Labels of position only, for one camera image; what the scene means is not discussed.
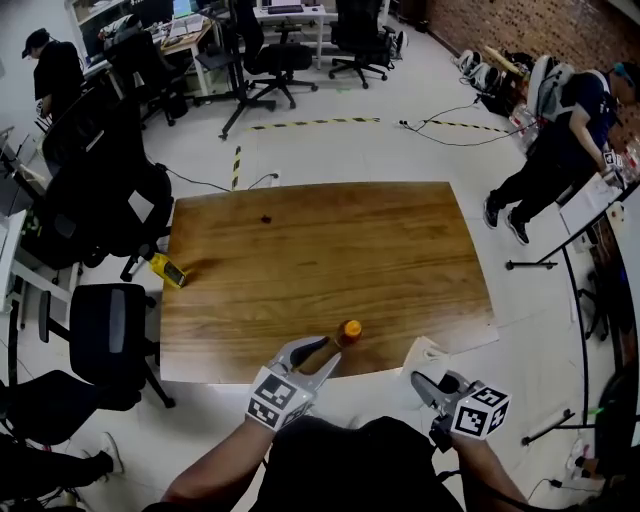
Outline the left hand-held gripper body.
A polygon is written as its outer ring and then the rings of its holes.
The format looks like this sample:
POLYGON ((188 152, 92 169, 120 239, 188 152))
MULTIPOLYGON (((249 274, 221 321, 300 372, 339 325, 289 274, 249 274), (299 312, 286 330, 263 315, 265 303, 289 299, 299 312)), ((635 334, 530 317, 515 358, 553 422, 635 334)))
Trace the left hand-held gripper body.
POLYGON ((270 430, 281 430, 303 416, 316 395, 315 374, 300 373, 274 358, 250 387, 246 415, 270 430))

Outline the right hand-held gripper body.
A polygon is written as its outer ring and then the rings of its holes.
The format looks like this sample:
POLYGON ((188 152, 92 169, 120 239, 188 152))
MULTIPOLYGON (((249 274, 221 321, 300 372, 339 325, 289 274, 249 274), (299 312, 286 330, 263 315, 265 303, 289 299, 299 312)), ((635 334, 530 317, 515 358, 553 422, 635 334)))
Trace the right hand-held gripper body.
POLYGON ((431 440, 443 453, 452 447, 452 434, 485 440, 504 423, 511 398, 499 388, 474 383, 440 408, 431 426, 431 440))

